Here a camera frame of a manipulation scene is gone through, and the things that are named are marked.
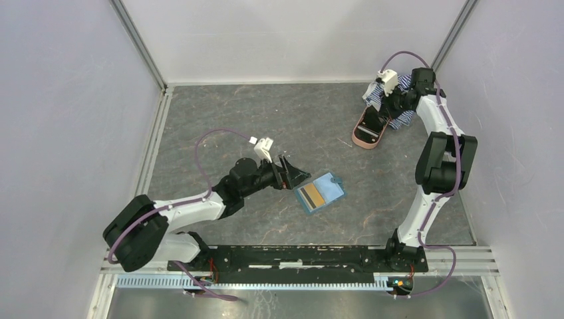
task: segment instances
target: black motor joint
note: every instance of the black motor joint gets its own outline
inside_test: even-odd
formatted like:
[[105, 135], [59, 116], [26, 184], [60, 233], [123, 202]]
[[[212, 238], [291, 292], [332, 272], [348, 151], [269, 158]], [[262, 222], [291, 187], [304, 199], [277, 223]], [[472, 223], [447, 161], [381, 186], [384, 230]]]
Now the black motor joint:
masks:
[[224, 176], [212, 188], [223, 199], [223, 204], [226, 206], [220, 219], [236, 213], [243, 207], [245, 197], [266, 187], [293, 189], [311, 177], [310, 173], [291, 165], [286, 157], [278, 156], [278, 158], [280, 165], [265, 159], [259, 166], [251, 158], [237, 160], [235, 166], [230, 169], [229, 175]]

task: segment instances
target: white panel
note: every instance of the white panel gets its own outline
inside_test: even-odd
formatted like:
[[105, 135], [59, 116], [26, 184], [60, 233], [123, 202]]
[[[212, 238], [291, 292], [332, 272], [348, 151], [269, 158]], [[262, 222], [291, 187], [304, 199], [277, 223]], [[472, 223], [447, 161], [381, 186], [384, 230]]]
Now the white panel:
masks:
[[[124, 0], [168, 82], [371, 80], [431, 63], [464, 0]], [[419, 62], [398, 57], [409, 72]]]
[[465, 203], [516, 318], [562, 318], [564, 2], [480, 1], [438, 78], [478, 138]]
[[0, 318], [84, 318], [160, 91], [108, 1], [0, 16]]

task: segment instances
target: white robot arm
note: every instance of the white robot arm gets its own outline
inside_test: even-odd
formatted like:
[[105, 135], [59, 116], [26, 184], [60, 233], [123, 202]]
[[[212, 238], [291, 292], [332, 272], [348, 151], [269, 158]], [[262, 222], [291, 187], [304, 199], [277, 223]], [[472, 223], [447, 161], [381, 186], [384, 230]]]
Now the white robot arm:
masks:
[[[431, 68], [414, 69], [406, 92], [399, 89], [397, 73], [393, 70], [380, 73], [376, 81], [384, 87], [380, 112], [398, 114], [414, 110], [423, 120], [428, 135], [416, 166], [415, 200], [386, 245], [391, 256], [416, 263], [439, 210], [452, 194], [466, 185], [478, 141], [465, 135], [452, 119], [444, 92], [434, 87], [436, 76]], [[446, 160], [446, 154], [455, 158], [455, 162]]]
[[115, 254], [127, 272], [151, 260], [188, 263], [205, 244], [197, 234], [182, 232], [183, 227], [229, 217], [243, 207], [245, 197], [266, 187], [293, 189], [310, 178], [309, 173], [292, 166], [283, 156], [279, 156], [280, 166], [273, 163], [268, 152], [272, 145], [269, 138], [250, 142], [256, 143], [260, 165], [250, 158], [237, 160], [229, 174], [208, 192], [171, 201], [136, 196], [103, 233], [112, 247], [110, 258]]

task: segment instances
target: marble-patterned surface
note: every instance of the marble-patterned surface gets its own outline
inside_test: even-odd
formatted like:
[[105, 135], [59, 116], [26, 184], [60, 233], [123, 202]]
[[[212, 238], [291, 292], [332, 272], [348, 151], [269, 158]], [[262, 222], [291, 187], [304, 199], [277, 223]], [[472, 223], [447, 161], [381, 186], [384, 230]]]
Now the marble-patterned surface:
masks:
[[[219, 221], [187, 227], [205, 242], [233, 245], [384, 245], [401, 224], [415, 196], [415, 165], [426, 141], [423, 123], [387, 130], [377, 148], [351, 142], [364, 110], [366, 84], [264, 84], [181, 86], [174, 90], [149, 196], [176, 199], [201, 193], [206, 183], [194, 164], [194, 144], [210, 128], [233, 128], [274, 139], [271, 155], [313, 177], [331, 171], [343, 179], [347, 196], [312, 216], [292, 191], [265, 189], [245, 207]], [[242, 138], [216, 133], [198, 151], [215, 185], [240, 157], [256, 158]], [[460, 198], [439, 212], [430, 244], [472, 244]]]

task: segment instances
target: purple cable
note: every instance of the purple cable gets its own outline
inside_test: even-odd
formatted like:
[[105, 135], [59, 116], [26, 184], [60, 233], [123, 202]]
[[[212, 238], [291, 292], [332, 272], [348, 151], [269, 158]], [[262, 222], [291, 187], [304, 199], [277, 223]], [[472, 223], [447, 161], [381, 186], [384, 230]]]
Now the purple cable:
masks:
[[202, 285], [201, 282], [198, 281], [196, 278], [194, 278], [194, 276], [192, 276], [190, 271], [188, 271], [188, 269], [186, 269], [186, 267], [184, 267], [184, 265], [180, 261], [172, 261], [172, 262], [178, 268], [180, 268], [182, 271], [184, 271], [184, 273], [187, 274], [190, 277], [190, 279], [192, 279], [192, 282], [194, 284], [196, 284], [196, 286], [200, 287], [203, 291], [208, 293], [208, 294], [194, 294], [193, 296], [202, 297], [202, 298], [217, 298], [217, 299], [221, 299], [221, 300], [225, 300], [225, 301], [237, 301], [237, 300], [239, 300], [238, 297], [230, 296], [228, 294], [216, 294], [215, 292], [206, 288], [206, 286]]
[[[390, 63], [390, 61], [393, 58], [395, 58], [396, 56], [398, 56], [400, 54], [409, 54], [411, 56], [415, 56], [419, 61], [421, 61], [423, 63], [423, 65], [426, 68], [429, 67], [429, 64], [427, 64], [427, 62], [425, 62], [425, 60], [423, 60], [423, 58], [421, 56], [417, 55], [416, 53], [413, 53], [411, 51], [399, 51], [399, 52], [394, 53], [392, 56], [390, 56], [390, 58], [388, 58], [388, 60], [384, 63], [384, 65], [380, 69], [380, 72], [385, 70], [386, 66], [388, 66], [388, 63]], [[445, 119], [445, 121], [448, 125], [448, 129], [450, 130], [450, 133], [452, 134], [453, 137], [455, 137], [454, 138], [454, 153], [455, 153], [455, 157], [456, 157], [456, 178], [455, 178], [455, 182], [454, 182], [454, 187], [452, 188], [451, 191], [449, 191], [448, 193], [445, 193], [445, 194], [441, 194], [441, 195], [437, 196], [435, 199], [433, 199], [433, 202], [432, 202], [431, 206], [429, 207], [429, 210], [427, 211], [427, 215], [425, 215], [425, 219], [423, 220], [423, 224], [421, 224], [421, 227], [419, 228], [419, 232], [417, 234], [417, 239], [419, 240], [419, 243], [421, 244], [421, 246], [423, 248], [426, 248], [426, 249], [448, 249], [452, 253], [452, 266], [450, 267], [450, 271], [446, 275], [445, 279], [439, 285], [437, 285], [434, 288], [431, 288], [429, 290], [425, 290], [425, 291], [419, 292], [417, 294], [412, 294], [410, 296], [399, 296], [400, 298], [411, 298], [411, 297], [417, 297], [417, 296], [424, 296], [426, 294], [430, 294], [431, 292], [435, 292], [435, 291], [441, 289], [446, 284], [448, 279], [450, 279], [450, 277], [452, 276], [452, 273], [454, 272], [454, 268], [456, 267], [456, 251], [454, 251], [454, 249], [451, 246], [430, 246], [430, 245], [426, 245], [425, 243], [423, 243], [423, 240], [421, 238], [421, 232], [427, 226], [427, 223], [429, 222], [429, 218], [431, 218], [431, 214], [433, 213], [433, 211], [435, 210], [435, 207], [437, 206], [437, 201], [439, 201], [441, 198], [451, 197], [454, 194], [456, 194], [458, 192], [458, 188], [459, 188], [460, 182], [462, 180], [462, 167], [461, 167], [461, 164], [460, 164], [460, 142], [458, 141], [456, 131], [452, 127], [452, 120], [450, 119], [450, 116], [447, 114], [446, 110], [444, 109], [444, 106], [441, 103], [440, 84], [437, 80], [435, 80], [435, 83], [437, 84], [437, 92], [436, 92], [437, 105], [438, 105], [438, 107], [441, 111], [443, 118]]]
[[[171, 204], [171, 208], [173, 207], [178, 207], [178, 206], [183, 206], [183, 205], [187, 205], [187, 204], [192, 204], [192, 203], [197, 203], [199, 201], [202, 201], [202, 199], [206, 199], [209, 196], [212, 195], [212, 181], [210, 180], [210, 178], [208, 177], [208, 175], [206, 174], [206, 172], [204, 171], [202, 165], [200, 165], [200, 161], [198, 159], [198, 146], [202, 143], [202, 141], [204, 140], [204, 138], [206, 138], [206, 136], [210, 135], [213, 132], [218, 132], [218, 131], [222, 131], [222, 132], [231, 132], [234, 134], [237, 134], [238, 136], [241, 136], [242, 138], [245, 138], [246, 140], [250, 140], [251, 138], [249, 136], [246, 136], [245, 134], [241, 134], [237, 131], [231, 130], [229, 128], [215, 128], [212, 130], [207, 131], [204, 135], [202, 135], [200, 137], [200, 139], [196, 142], [195, 146], [194, 146], [194, 160], [196, 161], [196, 166], [198, 167], [198, 170], [200, 171], [200, 173], [202, 174], [202, 176], [204, 177], [204, 179], [206, 180], [206, 183], [208, 184], [208, 192], [202, 196], [202, 197], [198, 197], [198, 198], [194, 198], [194, 199], [188, 199], [185, 201], [179, 201], [177, 203]], [[168, 209], [169, 205], [167, 206], [163, 206], [163, 207], [159, 207], [159, 208], [155, 208], [151, 211], [149, 211], [148, 213], [144, 214], [143, 216], [139, 217], [136, 221], [134, 221], [131, 225], [129, 225], [129, 227], [127, 227], [125, 229], [125, 231], [123, 231], [121, 233], [121, 235], [119, 235], [119, 237], [117, 238], [117, 240], [114, 242], [114, 244], [112, 245], [112, 247], [110, 248], [110, 252], [108, 253], [108, 263], [115, 265], [118, 264], [119, 261], [114, 260], [114, 253], [116, 252], [116, 249], [118, 248], [118, 246], [120, 245], [120, 243], [123, 241], [123, 239], [125, 238], [125, 236], [127, 236], [131, 230], [133, 230], [133, 228], [137, 227], [139, 224], [141, 224], [143, 221], [147, 220], [149, 217], [153, 216], [154, 214], [163, 211], [165, 209]], [[209, 289], [206, 289], [205, 287], [203, 287], [203, 285], [200, 285], [200, 282], [198, 282], [197, 280], [195, 280], [193, 278], [193, 276], [188, 272], [188, 270], [186, 270], [186, 268], [184, 268], [182, 265], [179, 266], [179, 268], [181, 268], [190, 278], [192, 278], [192, 280], [194, 280], [194, 282], [200, 286], [200, 288], [204, 289], [206, 292], [210, 292], [210, 295], [201, 295], [201, 296], [206, 296], [206, 297], [212, 297], [212, 298], [220, 298], [222, 300], [226, 300], [226, 301], [236, 301], [238, 300], [237, 297], [234, 296], [226, 296], [226, 295], [218, 295], [216, 293], [211, 292]], [[224, 297], [230, 297], [230, 298], [235, 298], [235, 299], [226, 299], [226, 298], [221, 298], [219, 296], [224, 296]]]

